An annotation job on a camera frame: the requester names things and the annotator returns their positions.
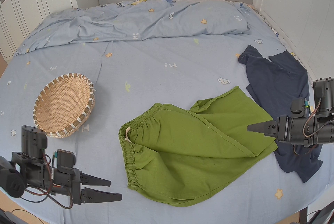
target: woven bamboo basket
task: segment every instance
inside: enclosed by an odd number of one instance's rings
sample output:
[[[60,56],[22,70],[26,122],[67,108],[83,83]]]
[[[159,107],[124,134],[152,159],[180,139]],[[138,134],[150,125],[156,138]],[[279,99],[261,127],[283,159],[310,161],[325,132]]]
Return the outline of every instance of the woven bamboo basket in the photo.
[[[34,105],[37,128],[47,136],[65,138],[88,119],[95,105],[93,83],[82,74],[66,74],[42,89]]]

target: basket rim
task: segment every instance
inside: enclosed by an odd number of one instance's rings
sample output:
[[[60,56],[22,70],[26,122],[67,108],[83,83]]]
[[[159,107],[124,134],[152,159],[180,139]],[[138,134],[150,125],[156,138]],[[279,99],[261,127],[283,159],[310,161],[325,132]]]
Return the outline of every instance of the basket rim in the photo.
[[[73,123],[71,123],[69,126],[65,127],[64,129],[58,130],[56,132],[45,132],[45,134],[47,136],[50,136],[50,137],[64,137],[64,136],[67,136],[71,131],[73,131],[73,130],[77,129],[79,126],[81,126],[81,124],[85,121],[85,118],[87,117],[87,115],[89,115],[91,110],[93,109],[94,101],[95,101],[95,89],[94,89],[93,83],[88,79],[88,77],[86,77],[82,74],[79,74],[79,73],[75,73],[75,72],[73,72],[71,74],[68,73],[68,74],[65,74],[65,75],[61,75],[61,76],[56,77],[55,79],[51,80],[51,82],[49,82],[42,89],[42,91],[39,93],[39,95],[37,96],[37,99],[36,99],[36,102],[35,102],[35,105],[34,105],[34,109],[33,109],[33,119],[34,119],[34,123],[35,123],[36,127],[41,128],[39,123],[38,123],[38,117],[36,115],[36,113],[37,113],[36,109],[38,108],[38,105],[39,105],[39,98],[42,99],[43,95],[45,94],[45,90],[47,88],[50,90],[50,85],[57,84],[58,82],[60,82],[60,80],[63,80],[65,78],[71,78],[71,77],[81,78],[89,86],[90,97],[89,97],[88,103],[86,104],[86,107],[82,111],[80,116]]]

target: white headboard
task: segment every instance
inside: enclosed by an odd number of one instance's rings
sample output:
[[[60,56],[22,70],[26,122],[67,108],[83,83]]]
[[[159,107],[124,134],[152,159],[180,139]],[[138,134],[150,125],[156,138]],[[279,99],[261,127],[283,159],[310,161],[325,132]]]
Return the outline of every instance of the white headboard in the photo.
[[[254,0],[312,80],[334,76],[334,0]]]

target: green shorts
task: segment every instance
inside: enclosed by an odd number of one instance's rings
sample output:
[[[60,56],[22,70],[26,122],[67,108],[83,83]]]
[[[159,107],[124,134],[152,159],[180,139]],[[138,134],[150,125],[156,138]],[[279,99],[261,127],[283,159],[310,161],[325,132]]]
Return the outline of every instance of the green shorts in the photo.
[[[189,111],[156,103],[119,131],[128,188],[173,206],[204,201],[277,149],[247,131],[269,120],[239,87]]]

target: elastic waistband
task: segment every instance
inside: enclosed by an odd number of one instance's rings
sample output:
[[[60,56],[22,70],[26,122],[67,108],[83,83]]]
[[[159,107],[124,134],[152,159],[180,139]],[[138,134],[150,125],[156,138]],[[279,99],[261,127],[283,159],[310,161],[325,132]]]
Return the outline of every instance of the elastic waistband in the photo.
[[[125,171],[128,177],[128,188],[129,189],[136,191],[138,188],[138,180],[137,180],[137,175],[136,175],[136,165],[135,165],[135,157],[134,157],[135,144],[125,140],[126,129],[128,127],[131,128],[131,130],[128,132],[128,136],[129,136],[131,131],[138,129],[138,127],[142,126],[145,122],[151,119],[153,115],[155,115],[161,109],[161,106],[162,106],[161,103],[155,103],[145,113],[127,122],[120,128],[118,137],[120,139],[120,143],[122,146]]]

